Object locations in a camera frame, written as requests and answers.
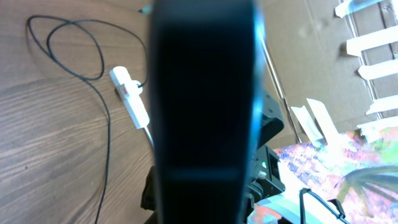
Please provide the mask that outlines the Galaxy S24+ smartphone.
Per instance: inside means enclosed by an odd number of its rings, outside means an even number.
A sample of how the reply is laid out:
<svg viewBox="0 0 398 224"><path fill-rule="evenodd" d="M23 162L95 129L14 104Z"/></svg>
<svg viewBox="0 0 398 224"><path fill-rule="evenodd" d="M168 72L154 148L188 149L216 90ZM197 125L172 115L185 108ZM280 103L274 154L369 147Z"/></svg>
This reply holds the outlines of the Galaxy S24+ smartphone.
<svg viewBox="0 0 398 224"><path fill-rule="evenodd" d="M263 108L257 1L155 1L149 103L161 223L237 223Z"/></svg>

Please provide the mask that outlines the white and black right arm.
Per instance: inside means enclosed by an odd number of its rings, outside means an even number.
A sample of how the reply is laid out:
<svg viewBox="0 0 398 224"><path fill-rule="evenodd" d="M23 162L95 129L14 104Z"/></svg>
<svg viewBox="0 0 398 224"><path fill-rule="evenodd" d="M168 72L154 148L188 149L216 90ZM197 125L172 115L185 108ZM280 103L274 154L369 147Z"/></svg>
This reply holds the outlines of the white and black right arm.
<svg viewBox="0 0 398 224"><path fill-rule="evenodd" d="M248 193L245 217L254 210L254 204L285 191L285 185L280 179L279 157L266 145L284 128L282 112L279 103L264 91L263 111L259 143L251 161L251 180L247 184Z"/></svg>

